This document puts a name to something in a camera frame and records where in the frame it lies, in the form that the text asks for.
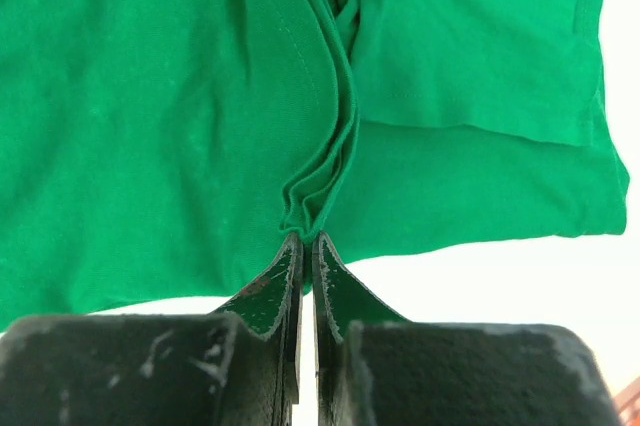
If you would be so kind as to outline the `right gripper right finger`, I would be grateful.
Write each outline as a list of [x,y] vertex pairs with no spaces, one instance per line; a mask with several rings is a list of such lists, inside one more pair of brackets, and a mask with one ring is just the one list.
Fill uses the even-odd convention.
[[363,333],[374,325],[408,319],[347,269],[325,232],[313,242],[310,268],[318,423],[374,425],[374,379],[362,353]]

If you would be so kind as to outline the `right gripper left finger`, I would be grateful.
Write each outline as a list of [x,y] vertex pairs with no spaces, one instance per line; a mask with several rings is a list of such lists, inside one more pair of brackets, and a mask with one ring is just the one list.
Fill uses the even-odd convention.
[[289,234],[271,264],[219,307],[235,321],[220,425],[289,425],[299,403],[304,245]]

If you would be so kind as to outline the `green t shirt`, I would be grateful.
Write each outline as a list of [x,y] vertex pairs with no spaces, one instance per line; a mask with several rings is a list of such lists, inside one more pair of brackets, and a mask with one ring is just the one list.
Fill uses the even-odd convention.
[[603,0],[1,0],[1,322],[620,234]]

